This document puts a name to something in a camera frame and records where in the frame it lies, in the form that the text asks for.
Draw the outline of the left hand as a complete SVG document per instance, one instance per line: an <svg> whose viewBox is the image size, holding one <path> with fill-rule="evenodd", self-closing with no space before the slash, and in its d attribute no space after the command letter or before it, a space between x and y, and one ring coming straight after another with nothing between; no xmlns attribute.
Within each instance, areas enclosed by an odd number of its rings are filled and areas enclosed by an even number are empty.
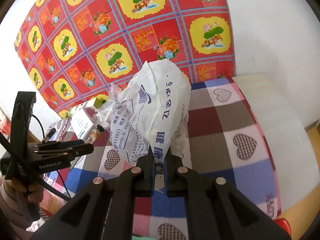
<svg viewBox="0 0 320 240"><path fill-rule="evenodd" d="M35 204L43 201L44 188L38 182L30 184L28 188L26 188L19 180L13 178L12 180L3 180L3 186L5 192L13 200L17 200L16 193L24 194L29 192L25 200Z"/></svg>

